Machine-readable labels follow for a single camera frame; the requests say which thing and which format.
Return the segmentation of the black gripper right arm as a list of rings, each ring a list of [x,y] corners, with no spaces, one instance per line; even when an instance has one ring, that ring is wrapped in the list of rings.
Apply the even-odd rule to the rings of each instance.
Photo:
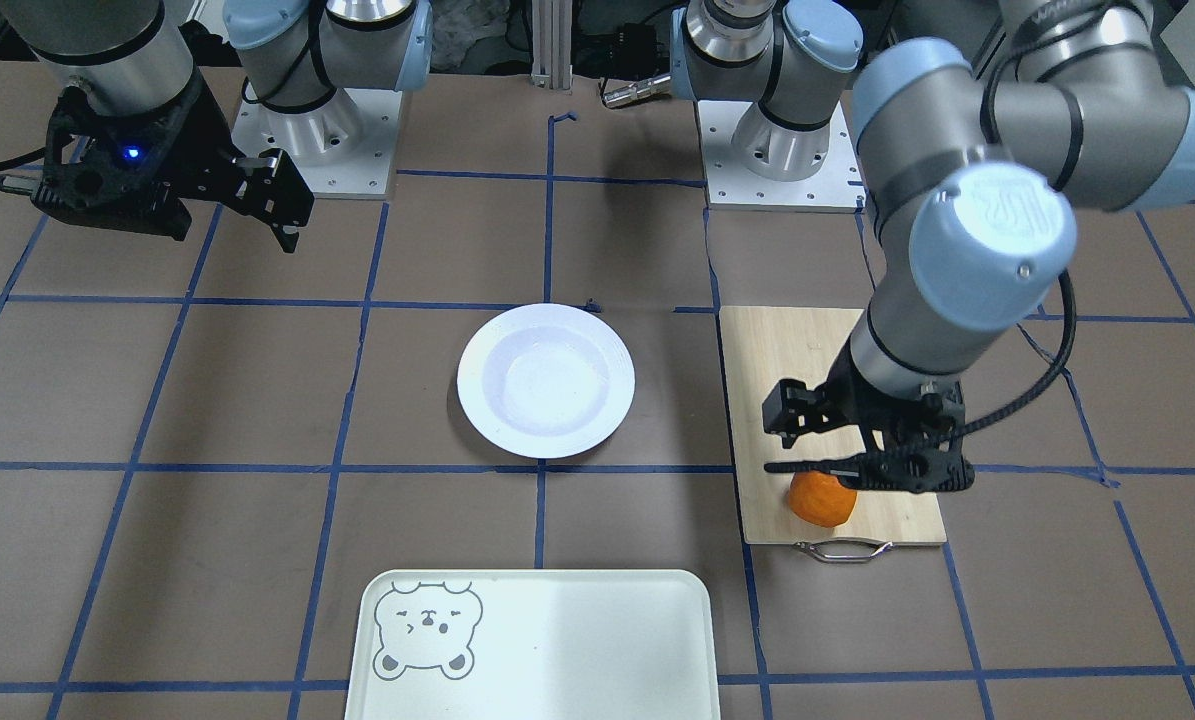
[[[208,85],[191,85],[194,105],[176,133],[163,178],[177,199],[217,202],[268,224],[286,254],[294,254],[300,230],[312,219],[314,195],[294,159],[277,146],[245,154]]]

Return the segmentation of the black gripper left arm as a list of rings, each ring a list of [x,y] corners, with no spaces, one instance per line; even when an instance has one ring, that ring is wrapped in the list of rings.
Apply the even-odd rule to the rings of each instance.
[[[790,448],[807,433],[857,427],[870,453],[900,447],[960,453],[962,441],[946,438],[966,423],[964,406],[955,389],[923,381],[917,389],[893,396],[868,381],[848,347],[842,347],[825,383],[809,388],[798,379],[780,379],[772,387],[770,396],[762,400],[762,432],[779,437],[783,447]],[[862,461],[853,457],[770,461],[762,464],[762,470],[858,475]]]

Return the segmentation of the second grey robot arm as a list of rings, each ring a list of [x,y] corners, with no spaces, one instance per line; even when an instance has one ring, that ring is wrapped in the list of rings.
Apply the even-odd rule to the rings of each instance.
[[[1,190],[68,224],[174,240],[189,228],[185,199],[221,201],[295,250],[313,205],[298,164],[313,150],[283,136],[255,156],[235,146],[189,47],[200,26],[173,26],[161,1],[0,1],[0,12],[63,85],[33,154],[45,164],[39,181],[22,186],[0,172]],[[225,27],[251,100],[276,118],[327,118],[353,90],[419,90],[431,67],[427,1],[228,1]],[[968,487],[975,470],[962,441],[982,423],[966,420],[960,388],[882,388],[865,374],[866,347],[880,347],[870,324],[862,337],[821,386],[783,379],[762,401],[762,427],[783,447],[856,427],[862,453],[767,469],[820,470],[854,490]]]

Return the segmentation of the metal base plate arm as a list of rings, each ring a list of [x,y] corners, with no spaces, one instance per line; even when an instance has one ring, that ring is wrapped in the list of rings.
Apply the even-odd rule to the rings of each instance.
[[[405,92],[341,88],[310,113],[244,104],[232,141],[251,156],[286,150],[318,199],[386,201],[406,100]]]
[[[793,131],[753,101],[697,101],[707,207],[713,210],[853,213],[866,205],[847,119]]]

